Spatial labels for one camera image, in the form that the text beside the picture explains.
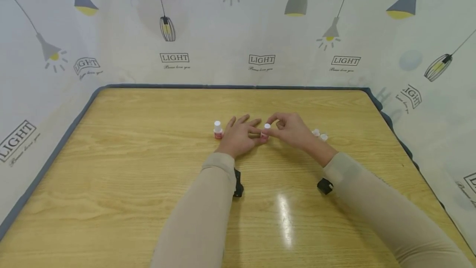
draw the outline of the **white bottle cap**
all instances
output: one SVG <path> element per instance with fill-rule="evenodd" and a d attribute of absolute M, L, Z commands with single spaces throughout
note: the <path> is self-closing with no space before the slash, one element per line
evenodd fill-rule
<path fill-rule="evenodd" d="M 213 131 L 215 133 L 221 133 L 222 132 L 222 129 L 221 129 L 221 122 L 220 121 L 215 121 L 215 128 L 213 129 Z"/>

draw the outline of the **wood grain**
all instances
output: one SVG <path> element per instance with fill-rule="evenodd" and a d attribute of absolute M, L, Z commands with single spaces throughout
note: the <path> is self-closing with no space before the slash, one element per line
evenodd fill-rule
<path fill-rule="evenodd" d="M 212 152 L 213 121 L 299 112 L 311 129 L 425 211 L 476 259 L 364 92 L 107 89 L 0 242 L 0 267 L 146 268 L 160 229 Z M 321 168 L 272 139 L 237 161 L 223 267 L 398 267 Z"/>

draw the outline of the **long sleeve shirt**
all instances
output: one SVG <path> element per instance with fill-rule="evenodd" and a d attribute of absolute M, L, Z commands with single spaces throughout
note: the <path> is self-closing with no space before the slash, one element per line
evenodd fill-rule
<path fill-rule="evenodd" d="M 151 268 L 220 268 L 236 188 L 235 160 L 213 153 L 166 221 Z M 324 168 L 338 197 L 363 217 L 402 268 L 472 268 L 451 239 L 412 202 L 345 153 Z"/>

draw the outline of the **wrist strap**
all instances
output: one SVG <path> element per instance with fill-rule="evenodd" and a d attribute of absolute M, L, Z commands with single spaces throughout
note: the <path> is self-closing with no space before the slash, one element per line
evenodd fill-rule
<path fill-rule="evenodd" d="M 235 177 L 237 178 L 237 186 L 233 196 L 240 198 L 241 196 L 243 196 L 243 191 L 245 190 L 245 187 L 243 186 L 243 184 L 241 184 L 241 172 L 236 170 L 235 168 L 233 168 L 233 170 L 235 170 Z"/>
<path fill-rule="evenodd" d="M 317 189 L 324 195 L 328 195 L 334 189 L 334 185 L 329 180 L 322 178 L 317 183 Z"/>

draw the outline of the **fabric wall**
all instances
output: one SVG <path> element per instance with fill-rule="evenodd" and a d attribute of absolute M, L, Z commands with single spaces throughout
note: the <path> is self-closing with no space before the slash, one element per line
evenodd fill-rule
<path fill-rule="evenodd" d="M 0 0 L 0 228 L 101 86 L 370 87 L 475 251 L 473 3 Z"/>

